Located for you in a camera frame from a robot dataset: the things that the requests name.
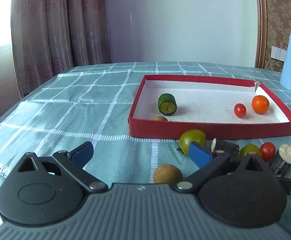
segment gold frame molding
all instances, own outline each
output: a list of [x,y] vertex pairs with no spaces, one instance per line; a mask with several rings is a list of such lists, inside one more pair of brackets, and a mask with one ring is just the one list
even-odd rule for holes
[[257,0],[258,7],[258,39],[255,67],[264,68],[266,60],[267,37],[268,37],[268,14],[267,0]]
[[256,68],[263,68],[266,60],[268,19],[266,0],[257,0],[258,6],[258,39],[256,53]]

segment metal screw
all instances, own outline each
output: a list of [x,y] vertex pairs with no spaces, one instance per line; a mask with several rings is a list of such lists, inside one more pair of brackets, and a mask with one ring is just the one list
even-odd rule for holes
[[90,185],[89,185],[90,189],[95,189],[95,190],[99,190],[99,189],[103,189],[106,187],[106,185],[101,182],[101,181],[98,181],[98,182],[92,182]]
[[178,189],[187,190],[192,188],[192,183],[188,181],[182,181],[177,184]]

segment red box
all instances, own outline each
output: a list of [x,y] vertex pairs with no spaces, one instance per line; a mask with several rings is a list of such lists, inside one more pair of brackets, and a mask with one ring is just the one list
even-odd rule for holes
[[[160,114],[157,100],[171,93],[177,111],[166,116],[169,121],[155,121]],[[251,100],[264,95],[270,109],[255,113]],[[243,103],[247,115],[234,115],[236,103]],[[207,140],[254,139],[291,135],[291,111],[265,85],[245,79],[190,76],[145,75],[137,90],[128,116],[130,135],[141,138],[179,139],[188,130],[199,129]]]

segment tablecloth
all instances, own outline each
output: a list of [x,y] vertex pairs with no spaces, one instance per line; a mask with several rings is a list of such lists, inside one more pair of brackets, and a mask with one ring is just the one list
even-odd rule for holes
[[[25,152],[51,156],[92,141],[95,154],[84,167],[110,187],[113,182],[152,183],[161,164],[177,166],[184,177],[198,168],[170,139],[132,138],[127,115],[145,74],[204,75],[258,80],[290,109],[291,92],[280,73],[200,62],[131,62],[80,66],[61,73],[0,122],[0,185]],[[291,145],[291,136],[233,141],[240,147],[270,141]],[[291,168],[287,177],[291,178]],[[280,223],[291,232],[291,196]]]

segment brown fruit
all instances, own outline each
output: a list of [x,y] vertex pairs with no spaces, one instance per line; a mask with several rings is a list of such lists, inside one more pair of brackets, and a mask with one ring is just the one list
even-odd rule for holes
[[171,164],[160,165],[153,173],[154,183],[168,183],[171,186],[182,181],[182,178],[182,172]]
[[167,118],[165,118],[163,116],[156,116],[153,120],[157,120],[157,121],[167,121]]

